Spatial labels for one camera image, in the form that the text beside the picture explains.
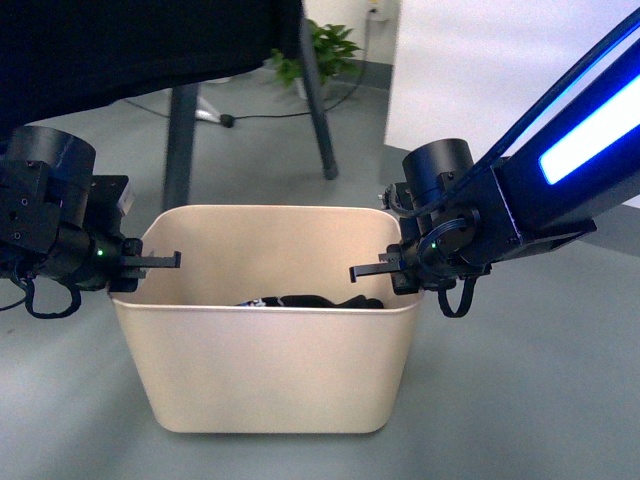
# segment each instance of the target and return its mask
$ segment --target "wire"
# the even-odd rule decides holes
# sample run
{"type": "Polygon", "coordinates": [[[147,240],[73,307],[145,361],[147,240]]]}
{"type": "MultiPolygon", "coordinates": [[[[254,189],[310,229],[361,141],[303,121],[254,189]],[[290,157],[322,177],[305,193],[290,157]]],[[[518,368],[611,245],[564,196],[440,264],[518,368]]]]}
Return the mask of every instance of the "wire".
{"type": "Polygon", "coordinates": [[[15,303],[12,303],[11,305],[7,305],[6,307],[0,307],[0,312],[4,312],[6,310],[11,310],[12,308],[17,307],[18,305],[22,305],[27,299],[27,295],[25,295],[22,300],[18,300],[15,303]]]}
{"type": "MultiPolygon", "coordinates": [[[[15,263],[15,265],[13,266],[13,275],[11,276],[11,281],[12,281],[15,285],[17,285],[18,287],[20,287],[20,285],[19,285],[19,284],[20,284],[20,278],[18,277],[18,264],[19,264],[19,263],[20,263],[20,262],[18,261],[18,262],[16,262],[16,263],[15,263]]],[[[27,301],[27,297],[28,297],[28,294],[25,292],[25,295],[24,295],[24,297],[23,297],[21,300],[18,300],[17,302],[12,303],[11,305],[7,305],[6,307],[1,307],[1,308],[0,308],[0,312],[5,312],[5,311],[7,311],[7,310],[11,310],[12,308],[15,308],[15,307],[17,307],[17,306],[19,306],[19,305],[22,305],[24,302],[26,302],[26,301],[27,301]]]]}
{"type": "MultiPolygon", "coordinates": [[[[334,108],[336,108],[338,105],[341,105],[343,102],[345,102],[347,99],[349,99],[351,97],[351,95],[353,95],[353,93],[362,85],[362,80],[364,79],[364,75],[366,73],[367,70],[367,58],[369,55],[369,37],[370,37],[370,32],[369,32],[369,23],[371,22],[370,19],[370,15],[371,12],[367,12],[367,18],[365,20],[365,29],[364,29],[364,48],[362,50],[362,68],[360,69],[360,74],[358,75],[358,78],[356,79],[356,83],[353,86],[353,88],[346,93],[346,95],[344,95],[340,100],[338,100],[336,103],[334,103],[333,105],[331,105],[330,107],[325,108],[325,112],[330,112],[331,110],[333,110],[334,108]]],[[[158,117],[164,118],[164,119],[168,119],[170,118],[169,115],[165,115],[164,113],[160,113],[156,110],[153,110],[151,108],[147,108],[144,105],[140,105],[137,102],[134,102],[132,100],[129,100],[128,98],[124,98],[122,99],[122,101],[124,103],[128,103],[129,105],[132,105],[136,108],[139,108],[141,110],[144,110],[145,112],[149,112],[153,115],[156,115],[158,117]]],[[[311,111],[306,111],[306,112],[298,112],[298,113],[285,113],[282,115],[243,115],[240,117],[233,117],[234,120],[246,120],[249,118],[292,118],[292,117],[304,117],[305,115],[311,115],[311,111]]]]}
{"type": "Polygon", "coordinates": [[[133,102],[133,101],[129,100],[128,98],[123,98],[123,99],[122,99],[122,101],[123,101],[124,103],[128,103],[129,105],[133,105],[133,106],[134,106],[134,107],[136,107],[136,108],[139,108],[139,109],[141,109],[141,110],[144,110],[145,112],[152,113],[153,115],[156,115],[156,116],[158,116],[158,117],[161,117],[161,118],[169,118],[169,115],[165,115],[164,113],[160,113],[160,112],[157,112],[157,111],[155,111],[155,110],[153,110],[153,109],[151,109],[151,108],[147,108],[147,107],[145,107],[144,105],[140,105],[139,103],[136,103],[136,102],[133,102]]]}
{"type": "Polygon", "coordinates": [[[640,8],[632,12],[627,18],[620,22],[613,30],[605,35],[602,40],[595,44],[580,60],[576,62],[560,79],[547,90],[547,92],[533,104],[520,119],[507,130],[507,132],[489,149],[487,153],[473,165],[467,174],[455,183],[449,190],[438,199],[429,202],[427,205],[416,209],[406,210],[402,208],[395,195],[395,188],[389,188],[389,207],[401,217],[416,218],[428,215],[442,207],[451,200],[462,189],[478,175],[488,171],[496,162],[500,161],[500,156],[506,152],[522,133],[536,119],[542,115],[558,98],[562,96],[571,86],[573,86],[583,75],[585,75],[594,65],[598,63],[607,53],[615,48],[620,42],[631,35],[640,26],[640,8]]]}
{"type": "MultiPolygon", "coordinates": [[[[364,75],[367,70],[367,58],[369,55],[369,37],[370,37],[369,24],[371,22],[370,15],[371,15],[371,12],[367,12],[367,18],[364,24],[365,27],[364,27],[364,48],[362,50],[362,68],[360,69],[360,74],[356,79],[356,83],[353,86],[353,88],[351,88],[351,90],[347,92],[345,96],[343,96],[340,100],[338,100],[336,103],[334,103],[330,107],[325,108],[325,112],[330,112],[331,110],[336,108],[338,105],[341,105],[344,101],[350,98],[351,95],[353,95],[353,93],[358,89],[358,87],[362,85],[362,80],[364,79],[364,75]]],[[[245,115],[242,117],[235,117],[235,118],[236,120],[243,120],[246,118],[289,118],[289,117],[301,117],[304,115],[311,115],[311,112],[307,111],[307,112],[300,112],[300,113],[290,113],[285,115],[245,115]]]]}

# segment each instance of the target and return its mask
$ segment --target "black cable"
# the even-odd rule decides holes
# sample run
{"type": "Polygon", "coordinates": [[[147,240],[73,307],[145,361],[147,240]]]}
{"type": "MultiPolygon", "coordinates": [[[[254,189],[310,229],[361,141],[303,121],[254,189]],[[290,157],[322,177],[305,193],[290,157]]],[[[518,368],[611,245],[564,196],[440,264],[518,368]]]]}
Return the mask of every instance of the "black cable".
{"type": "MultiPolygon", "coordinates": [[[[20,279],[18,278],[18,264],[20,262],[16,262],[16,264],[13,267],[13,275],[11,276],[11,281],[17,285],[18,287],[20,287],[20,279]]],[[[5,312],[7,310],[11,310],[12,308],[15,308],[19,305],[22,305],[25,301],[27,300],[27,294],[25,293],[25,296],[22,297],[21,300],[18,300],[15,303],[12,303],[11,305],[7,305],[6,307],[1,307],[0,308],[0,312],[5,312]]]]}
{"type": "Polygon", "coordinates": [[[36,312],[33,309],[33,301],[36,295],[36,286],[31,278],[20,278],[17,273],[17,265],[14,269],[14,276],[11,278],[11,281],[18,286],[24,293],[24,298],[15,304],[14,306],[18,306],[21,303],[24,303],[27,312],[31,314],[31,316],[41,319],[41,320],[50,320],[56,318],[65,318],[68,317],[75,312],[78,311],[80,306],[82,305],[82,296],[80,294],[80,289],[75,285],[65,285],[62,284],[69,293],[71,294],[71,304],[62,312],[53,312],[53,313],[40,313],[36,312]]]}
{"type": "Polygon", "coordinates": [[[140,105],[139,103],[133,102],[133,101],[129,100],[128,98],[123,98],[122,101],[124,103],[128,103],[129,105],[133,105],[136,108],[144,110],[145,112],[149,112],[149,113],[152,113],[153,115],[157,115],[158,117],[165,118],[165,119],[169,118],[169,115],[165,115],[164,113],[156,112],[155,110],[153,110],[151,108],[147,108],[144,105],[140,105]]]}
{"type": "MultiPolygon", "coordinates": [[[[353,86],[353,88],[347,92],[347,94],[345,96],[343,96],[340,100],[338,100],[336,103],[334,103],[333,105],[331,105],[328,108],[325,108],[325,112],[329,112],[331,110],[333,110],[334,108],[336,108],[338,105],[341,105],[344,101],[346,101],[348,98],[351,97],[351,95],[353,95],[353,93],[362,85],[362,80],[364,79],[364,75],[366,73],[366,69],[367,69],[367,58],[369,55],[369,23],[371,22],[370,20],[370,13],[367,13],[367,18],[365,20],[365,29],[364,29],[364,49],[363,49],[363,53],[362,53],[362,68],[360,69],[360,74],[358,75],[358,78],[356,79],[356,83],[353,86]]],[[[156,110],[153,110],[151,108],[147,108],[144,105],[140,105],[139,103],[133,102],[131,100],[129,100],[128,98],[124,98],[122,99],[123,102],[128,103],[129,105],[132,105],[134,107],[140,108],[141,110],[144,110],[145,112],[149,112],[153,115],[156,115],[158,117],[164,118],[164,119],[168,119],[170,118],[169,115],[165,115],[164,113],[160,113],[156,110]]],[[[306,111],[306,112],[299,112],[299,113],[286,113],[286,114],[282,114],[282,115],[243,115],[240,117],[232,117],[234,120],[245,120],[248,118],[292,118],[292,117],[304,117],[305,115],[311,115],[311,111],[306,111]]]]}
{"type": "MultiPolygon", "coordinates": [[[[338,105],[341,105],[344,101],[346,101],[349,97],[351,97],[351,95],[353,95],[353,93],[358,89],[358,87],[360,87],[362,85],[362,80],[364,79],[364,75],[366,73],[367,70],[367,58],[369,55],[369,23],[371,22],[370,19],[370,13],[367,13],[367,18],[365,20],[365,27],[364,27],[364,48],[362,50],[362,68],[360,69],[360,74],[358,75],[358,78],[356,79],[356,83],[353,86],[353,88],[347,92],[347,94],[345,96],[343,96],[340,100],[338,100],[336,103],[334,103],[333,105],[331,105],[328,108],[325,108],[325,112],[330,112],[331,110],[333,110],[334,108],[336,108],[338,105]]],[[[246,118],[289,118],[289,117],[301,117],[304,115],[311,115],[310,111],[307,112],[300,112],[300,113],[290,113],[290,114],[284,114],[284,115],[245,115],[242,117],[235,117],[236,120],[243,120],[246,118]]]]}
{"type": "Polygon", "coordinates": [[[436,209],[442,207],[451,200],[462,189],[478,175],[486,172],[500,161],[500,156],[506,152],[513,142],[529,128],[547,108],[549,108],[563,93],[574,85],[583,75],[585,75],[594,65],[596,65],[607,53],[615,48],[620,42],[631,35],[640,26],[640,8],[632,12],[627,18],[620,22],[613,30],[605,35],[602,40],[591,48],[580,60],[576,62],[560,79],[545,92],[545,94],[533,104],[520,119],[507,130],[507,132],[489,149],[487,153],[473,165],[467,174],[455,183],[438,199],[429,202],[421,208],[406,210],[402,208],[395,195],[394,186],[390,187],[389,207],[401,217],[415,218],[428,215],[436,209]]]}
{"type": "Polygon", "coordinates": [[[462,297],[460,298],[460,305],[455,312],[449,305],[449,299],[447,298],[447,290],[444,288],[438,289],[438,303],[440,304],[440,310],[445,317],[449,318],[462,318],[471,308],[471,302],[473,301],[473,291],[476,286],[478,277],[468,277],[464,281],[464,288],[462,289],[462,297]]]}

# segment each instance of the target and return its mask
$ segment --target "power cord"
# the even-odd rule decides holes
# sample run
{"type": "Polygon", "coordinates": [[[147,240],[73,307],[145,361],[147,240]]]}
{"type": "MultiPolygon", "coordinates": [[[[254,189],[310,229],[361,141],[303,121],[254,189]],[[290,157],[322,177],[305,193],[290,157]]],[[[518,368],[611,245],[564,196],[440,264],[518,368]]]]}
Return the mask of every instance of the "power cord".
{"type": "MultiPolygon", "coordinates": [[[[334,103],[333,105],[331,105],[330,107],[325,109],[325,112],[330,112],[331,110],[333,110],[334,108],[336,108],[337,106],[341,105],[343,102],[345,102],[347,99],[349,99],[351,97],[351,95],[354,94],[354,92],[362,85],[362,80],[364,79],[364,75],[366,73],[366,69],[367,69],[367,58],[369,55],[369,37],[370,37],[370,32],[369,32],[369,23],[371,22],[371,13],[375,13],[375,12],[367,12],[367,18],[365,20],[365,29],[364,29],[364,48],[362,51],[362,68],[360,69],[360,74],[358,75],[358,78],[356,79],[356,83],[354,84],[353,88],[351,88],[351,90],[349,90],[349,92],[347,92],[346,95],[344,95],[340,100],[338,100],[336,103],[334,103]]],[[[144,105],[140,105],[137,102],[134,102],[132,100],[129,100],[128,98],[125,98],[122,100],[124,103],[128,103],[129,105],[132,105],[136,108],[139,108],[141,110],[144,110],[145,112],[151,113],[153,115],[156,115],[158,117],[164,118],[164,119],[168,119],[169,115],[165,115],[164,113],[160,113],[156,110],[153,110],[151,108],[147,108],[144,105]]],[[[288,114],[283,114],[283,115],[243,115],[240,117],[233,117],[231,115],[222,115],[225,117],[230,117],[232,119],[232,122],[230,125],[225,125],[223,123],[223,126],[226,126],[227,128],[230,128],[231,126],[233,126],[233,123],[235,122],[235,120],[246,120],[249,118],[292,118],[292,117],[303,117],[305,115],[311,115],[310,111],[306,111],[306,112],[298,112],[298,113],[288,113],[288,114]]]]}

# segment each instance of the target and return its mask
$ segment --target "gray floor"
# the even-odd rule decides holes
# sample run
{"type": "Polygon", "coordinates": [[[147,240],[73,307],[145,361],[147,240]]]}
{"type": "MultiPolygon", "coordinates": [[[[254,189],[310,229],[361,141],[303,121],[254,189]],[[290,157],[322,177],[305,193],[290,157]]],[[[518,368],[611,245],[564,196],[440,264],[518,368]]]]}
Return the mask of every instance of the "gray floor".
{"type": "MultiPolygon", "coordinates": [[[[303,108],[270,75],[203,92],[235,115],[303,108]]],[[[396,154],[382,147],[387,102],[362,89],[330,114],[341,170],[332,182],[308,118],[199,124],[192,203],[377,207],[382,185],[399,180],[396,154]]],[[[91,143],[96,173],[129,175],[137,201],[124,231],[142,234],[160,213],[166,122],[117,103],[43,123],[91,143]]],[[[0,478],[637,479],[638,271],[637,257],[576,242],[496,265],[462,320],[443,318],[428,295],[394,413],[360,436],[167,432],[104,292],[85,294],[65,320],[2,313],[0,478]]],[[[41,310],[63,305],[56,285],[38,287],[41,310]]],[[[0,303],[14,298],[7,282],[0,303]]]]}

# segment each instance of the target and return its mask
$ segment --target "black cloth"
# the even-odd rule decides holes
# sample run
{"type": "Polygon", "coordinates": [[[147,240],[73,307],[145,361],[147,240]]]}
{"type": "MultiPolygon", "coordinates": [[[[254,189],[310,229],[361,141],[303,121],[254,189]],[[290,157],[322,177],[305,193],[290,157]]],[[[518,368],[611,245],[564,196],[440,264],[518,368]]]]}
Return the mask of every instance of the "black cloth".
{"type": "Polygon", "coordinates": [[[364,295],[350,298],[343,303],[333,303],[319,295],[285,295],[283,297],[263,297],[244,302],[239,307],[298,307],[298,308],[372,308],[382,309],[383,303],[377,298],[364,295]]]}
{"type": "Polygon", "coordinates": [[[2,0],[0,138],[299,48],[300,0],[2,0]]]}

